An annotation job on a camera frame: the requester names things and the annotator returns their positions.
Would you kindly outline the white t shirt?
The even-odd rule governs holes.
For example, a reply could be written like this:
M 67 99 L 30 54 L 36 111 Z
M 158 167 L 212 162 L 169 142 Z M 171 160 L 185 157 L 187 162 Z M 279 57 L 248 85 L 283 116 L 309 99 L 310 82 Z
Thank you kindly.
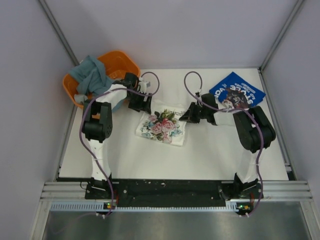
M 151 102 L 151 113 L 143 113 L 135 130 L 138 137 L 181 147 L 186 136 L 186 122 L 180 117 L 187 109 L 181 104 Z

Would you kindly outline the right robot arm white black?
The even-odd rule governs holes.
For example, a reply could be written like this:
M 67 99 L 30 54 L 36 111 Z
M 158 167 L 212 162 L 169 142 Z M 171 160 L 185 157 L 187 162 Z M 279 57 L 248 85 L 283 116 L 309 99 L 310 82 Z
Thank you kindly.
M 249 109 L 218 109 L 213 94 L 196 94 L 196 102 L 189 105 L 179 118 L 182 122 L 198 124 L 206 120 L 214 126 L 235 127 L 237 137 L 243 147 L 241 160 L 230 187 L 220 191 L 225 200 L 248 198 L 263 194 L 263 180 L 260 172 L 260 157 L 264 149 L 270 147 L 276 138 L 276 132 L 260 106 Z

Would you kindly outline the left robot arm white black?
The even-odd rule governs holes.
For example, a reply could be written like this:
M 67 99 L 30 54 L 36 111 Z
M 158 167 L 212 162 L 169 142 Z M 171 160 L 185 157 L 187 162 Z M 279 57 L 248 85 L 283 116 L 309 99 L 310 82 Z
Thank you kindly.
M 113 131 L 113 112 L 124 101 L 128 101 L 129 109 L 151 113 L 153 94 L 148 92 L 150 86 L 149 81 L 127 72 L 124 79 L 115 80 L 108 89 L 84 102 L 79 138 L 91 155 L 91 178 L 100 182 L 96 186 L 96 192 L 102 198 L 109 198 L 114 191 L 113 185 L 108 183 L 112 172 L 107 157 L 104 156 L 104 142 Z

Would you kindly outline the blue folded t shirt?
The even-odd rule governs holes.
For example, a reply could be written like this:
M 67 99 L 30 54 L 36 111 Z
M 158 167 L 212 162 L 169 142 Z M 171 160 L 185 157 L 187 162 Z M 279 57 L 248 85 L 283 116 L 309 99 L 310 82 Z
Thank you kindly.
M 209 93 L 226 109 L 249 109 L 261 103 L 266 94 L 254 87 L 235 72 L 231 72 Z

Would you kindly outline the orange plastic basket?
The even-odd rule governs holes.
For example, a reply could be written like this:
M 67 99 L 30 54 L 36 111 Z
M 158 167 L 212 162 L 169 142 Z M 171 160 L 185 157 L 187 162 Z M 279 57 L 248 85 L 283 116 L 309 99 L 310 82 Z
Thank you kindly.
M 136 76 L 140 76 L 140 68 L 136 65 L 136 63 L 123 51 L 114 50 L 110 51 L 100 57 L 97 58 L 101 62 L 104 63 L 106 67 L 106 73 L 109 75 L 111 72 L 115 70 L 125 70 L 126 73 L 133 73 Z

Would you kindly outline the teal grey t shirt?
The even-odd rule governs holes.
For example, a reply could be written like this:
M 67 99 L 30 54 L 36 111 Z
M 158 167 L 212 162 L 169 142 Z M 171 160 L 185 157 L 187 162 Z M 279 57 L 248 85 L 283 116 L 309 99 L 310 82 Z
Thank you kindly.
M 69 70 L 62 80 L 62 86 L 74 105 L 82 109 L 84 105 L 75 102 L 75 94 L 86 95 L 88 99 L 103 94 L 116 80 L 123 79 L 125 74 L 126 71 L 123 69 L 107 74 L 105 64 L 88 55 L 79 65 Z

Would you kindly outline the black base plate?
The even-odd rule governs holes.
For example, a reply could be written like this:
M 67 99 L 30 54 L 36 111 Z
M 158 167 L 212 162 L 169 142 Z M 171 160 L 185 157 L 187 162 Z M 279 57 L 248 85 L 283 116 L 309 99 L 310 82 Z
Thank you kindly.
M 229 201 L 222 197 L 223 187 L 232 181 L 172 180 L 172 179 L 112 179 L 101 183 L 91 179 L 86 187 L 85 199 L 111 200 L 118 207 L 223 207 Z M 244 199 L 257 200 L 257 194 Z

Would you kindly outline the aluminium frame rail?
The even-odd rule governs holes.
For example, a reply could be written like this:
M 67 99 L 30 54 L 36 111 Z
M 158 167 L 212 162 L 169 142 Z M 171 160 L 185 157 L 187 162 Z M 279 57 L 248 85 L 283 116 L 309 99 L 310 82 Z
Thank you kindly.
M 83 201 L 85 189 L 79 182 L 46 182 L 40 195 L 42 201 Z M 304 202 L 313 200 L 306 181 L 265 181 L 263 202 Z

